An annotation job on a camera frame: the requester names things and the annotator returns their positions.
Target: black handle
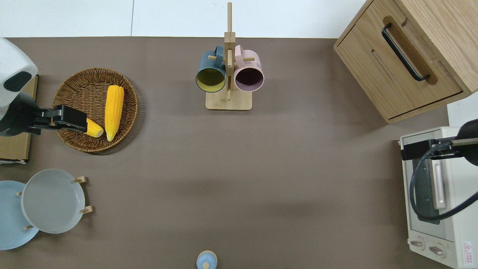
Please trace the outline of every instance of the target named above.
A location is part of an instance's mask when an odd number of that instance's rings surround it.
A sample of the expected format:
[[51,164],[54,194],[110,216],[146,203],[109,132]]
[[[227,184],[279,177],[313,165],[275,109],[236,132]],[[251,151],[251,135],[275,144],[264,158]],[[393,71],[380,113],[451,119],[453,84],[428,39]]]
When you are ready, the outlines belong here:
[[416,81],[422,81],[430,77],[430,75],[426,75],[424,77],[420,76],[417,71],[413,68],[413,66],[410,64],[408,59],[405,57],[405,55],[402,53],[400,48],[395,44],[393,39],[390,37],[390,35],[387,32],[387,29],[391,27],[391,23],[385,25],[385,27],[382,29],[382,36],[387,41],[388,45],[390,48],[393,50],[393,52],[397,55],[397,57],[400,59],[402,64],[405,66],[405,68],[408,70],[410,75],[416,80]]

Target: wicker basket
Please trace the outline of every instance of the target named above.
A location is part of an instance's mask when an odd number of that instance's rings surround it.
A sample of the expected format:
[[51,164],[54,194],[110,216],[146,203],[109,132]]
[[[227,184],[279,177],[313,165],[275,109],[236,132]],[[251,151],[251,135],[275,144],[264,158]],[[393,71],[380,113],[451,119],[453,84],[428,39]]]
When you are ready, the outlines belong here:
[[72,75],[61,85],[52,107],[65,104],[83,111],[89,119],[104,128],[106,94],[110,85],[124,88],[121,122],[113,141],[108,142],[106,132],[94,138],[79,131],[57,131],[65,144],[84,152],[99,152],[118,144],[128,134],[138,114],[138,97],[129,80],[114,70],[90,68]]

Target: corn cob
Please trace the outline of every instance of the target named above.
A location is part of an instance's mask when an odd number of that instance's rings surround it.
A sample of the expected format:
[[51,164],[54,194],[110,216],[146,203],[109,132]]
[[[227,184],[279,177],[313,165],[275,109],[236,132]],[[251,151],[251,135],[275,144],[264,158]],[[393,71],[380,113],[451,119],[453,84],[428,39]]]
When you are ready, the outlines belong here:
[[98,138],[103,134],[103,128],[91,119],[87,118],[87,135]]
[[124,89],[118,85],[108,87],[105,105],[105,131],[108,141],[113,141],[118,132],[121,110],[123,109]]

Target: black cable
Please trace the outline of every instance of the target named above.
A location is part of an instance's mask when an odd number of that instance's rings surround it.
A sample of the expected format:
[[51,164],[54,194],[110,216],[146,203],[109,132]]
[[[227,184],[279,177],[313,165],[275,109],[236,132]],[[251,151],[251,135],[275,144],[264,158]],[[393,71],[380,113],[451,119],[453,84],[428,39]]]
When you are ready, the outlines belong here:
[[443,213],[438,216],[426,216],[423,215],[417,208],[415,204],[415,181],[417,177],[417,172],[420,166],[422,165],[423,161],[425,161],[427,158],[431,157],[436,151],[448,149],[451,146],[452,142],[451,141],[445,141],[441,144],[438,144],[432,148],[430,148],[423,156],[422,158],[418,161],[418,164],[413,171],[412,178],[410,179],[410,191],[409,191],[409,196],[410,196],[410,204],[412,205],[413,211],[415,211],[415,214],[421,219],[428,220],[428,221],[439,221],[446,219],[448,217],[451,217],[455,215],[456,213],[462,211],[463,209],[467,208],[469,205],[472,203],[476,202],[478,200],[478,191],[475,192],[470,198],[466,199],[463,203],[459,204],[455,208],[451,209],[450,211]]

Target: brown tabletop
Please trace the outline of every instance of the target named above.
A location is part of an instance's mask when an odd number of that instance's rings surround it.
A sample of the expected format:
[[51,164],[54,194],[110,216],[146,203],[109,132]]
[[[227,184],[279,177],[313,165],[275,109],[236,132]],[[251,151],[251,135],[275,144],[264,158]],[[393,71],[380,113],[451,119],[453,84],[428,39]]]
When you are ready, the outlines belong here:
[[222,38],[12,38],[38,66],[50,107],[90,67],[125,75],[140,97],[127,138],[102,154],[32,138],[36,172],[85,175],[95,211],[70,231],[39,232],[0,251],[0,268],[446,268],[409,250],[401,135],[448,125],[443,107],[387,125],[333,51],[335,39],[237,39],[261,57],[264,86],[248,112],[209,111],[199,57]]

